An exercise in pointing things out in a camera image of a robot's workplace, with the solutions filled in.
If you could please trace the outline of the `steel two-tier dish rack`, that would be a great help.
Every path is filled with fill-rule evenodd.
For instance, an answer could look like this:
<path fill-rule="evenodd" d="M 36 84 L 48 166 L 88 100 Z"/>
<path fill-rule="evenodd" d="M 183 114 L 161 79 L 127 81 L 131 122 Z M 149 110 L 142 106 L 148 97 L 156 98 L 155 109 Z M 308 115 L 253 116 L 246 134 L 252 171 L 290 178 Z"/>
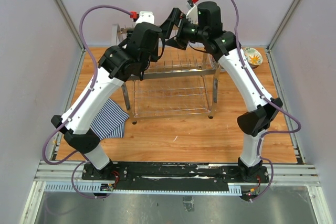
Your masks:
<path fill-rule="evenodd" d="M 206 114 L 212 119 L 218 98 L 220 68 L 202 49 L 166 47 L 140 80 L 122 86 L 132 124 L 139 120 Z"/>

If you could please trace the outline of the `orange green leaf bowl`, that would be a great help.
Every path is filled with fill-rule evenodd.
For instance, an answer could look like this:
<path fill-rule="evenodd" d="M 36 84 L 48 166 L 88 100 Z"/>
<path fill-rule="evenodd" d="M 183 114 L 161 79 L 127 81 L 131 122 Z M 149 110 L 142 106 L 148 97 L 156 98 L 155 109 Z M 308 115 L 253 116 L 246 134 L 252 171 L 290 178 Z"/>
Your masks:
<path fill-rule="evenodd" d="M 245 47 L 243 51 L 245 58 L 252 69 L 259 67 L 263 63 L 262 54 L 256 48 Z"/>

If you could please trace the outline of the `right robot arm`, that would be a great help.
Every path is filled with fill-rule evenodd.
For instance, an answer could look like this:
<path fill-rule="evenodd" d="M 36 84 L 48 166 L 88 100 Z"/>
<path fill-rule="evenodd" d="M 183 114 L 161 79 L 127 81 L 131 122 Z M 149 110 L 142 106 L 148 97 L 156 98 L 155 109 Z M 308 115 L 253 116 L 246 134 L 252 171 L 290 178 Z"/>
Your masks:
<path fill-rule="evenodd" d="M 175 7 L 160 27 L 168 46 L 185 50 L 189 42 L 203 44 L 205 51 L 226 70 L 239 90 L 247 112 L 237 118 L 244 134 L 238 177 L 250 182 L 263 164 L 260 154 L 262 135 L 283 103 L 264 90 L 244 56 L 236 33 L 223 30 L 220 11 L 220 7 L 211 1 L 193 4 L 186 14 Z"/>

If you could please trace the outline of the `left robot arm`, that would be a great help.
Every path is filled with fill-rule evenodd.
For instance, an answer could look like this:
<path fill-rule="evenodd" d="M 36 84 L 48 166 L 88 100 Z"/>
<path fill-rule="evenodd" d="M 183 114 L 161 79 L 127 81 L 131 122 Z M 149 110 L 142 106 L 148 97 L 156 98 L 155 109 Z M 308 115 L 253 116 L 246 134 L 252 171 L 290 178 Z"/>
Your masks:
<path fill-rule="evenodd" d="M 102 180 L 112 175 L 112 161 L 91 129 L 91 123 L 117 89 L 132 75 L 142 78 L 150 60 L 158 59 L 160 40 L 164 40 L 160 27 L 148 22 L 136 24 L 127 39 L 104 52 L 91 82 L 70 109 L 51 119 L 68 145 L 90 161 L 95 175 Z"/>

